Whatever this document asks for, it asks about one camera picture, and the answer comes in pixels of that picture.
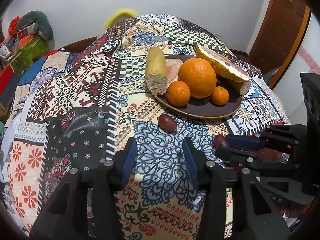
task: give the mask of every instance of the pink wall stripe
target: pink wall stripe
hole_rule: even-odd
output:
[[[308,64],[310,67],[309,73],[317,73],[320,75],[320,66],[317,62],[311,57],[311,55],[306,51],[303,46],[300,46],[298,50],[298,55],[302,57],[302,59]]]

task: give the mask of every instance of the red bag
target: red bag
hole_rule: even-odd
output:
[[[10,22],[10,25],[9,25],[9,28],[8,28],[8,33],[9,35],[14,35],[17,31],[16,31],[16,25],[18,23],[18,21],[20,20],[20,17],[16,17],[14,18],[11,22]]]

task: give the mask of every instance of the brown door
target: brown door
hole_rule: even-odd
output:
[[[249,60],[262,74],[283,65],[297,39],[305,10],[304,0],[270,0],[249,53]]]

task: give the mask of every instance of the door frame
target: door frame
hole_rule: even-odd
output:
[[[256,38],[253,46],[252,46],[252,49],[250,50],[250,53],[248,55],[248,59],[249,60],[252,60],[253,54],[254,54],[254,52],[255,52],[255,50],[257,48],[257,45],[258,45],[258,43],[259,43],[259,41],[261,39],[262,33],[264,31],[264,28],[265,28],[265,26],[267,24],[267,20],[269,18],[270,12],[271,12],[273,1],[274,0],[270,0],[269,1],[268,8],[267,8],[265,17],[263,19],[261,28],[259,30],[259,33],[257,35],[257,38]],[[290,64],[291,64],[292,60],[294,59],[295,55],[297,54],[297,52],[298,52],[298,50],[300,48],[300,45],[301,45],[301,43],[303,41],[304,35],[305,35],[306,31],[307,31],[309,20],[310,20],[310,16],[311,16],[311,10],[310,10],[310,8],[308,6],[306,6],[306,10],[305,10],[305,13],[304,13],[304,17],[303,17],[302,24],[301,24],[300,30],[298,32],[297,38],[294,41],[294,44],[293,44],[288,56],[284,60],[283,64],[281,65],[281,67],[277,71],[276,75],[271,79],[270,84],[269,84],[271,89],[273,89],[276,86],[276,84],[280,81],[280,79],[282,78],[282,76],[284,75],[284,73],[286,72],[288,67],[290,66]]]

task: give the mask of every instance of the silver screw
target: silver screw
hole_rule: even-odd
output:
[[[70,174],[74,175],[74,174],[76,174],[78,172],[78,169],[77,168],[71,168],[69,170],[69,172],[70,172]]]
[[[106,167],[110,167],[110,166],[113,165],[113,161],[106,160],[103,164],[104,164]]]
[[[245,175],[248,175],[248,174],[250,174],[250,170],[248,168],[243,168],[242,173]]]
[[[211,167],[211,168],[216,165],[216,163],[215,163],[214,161],[207,161],[205,164],[206,164],[208,167]]]

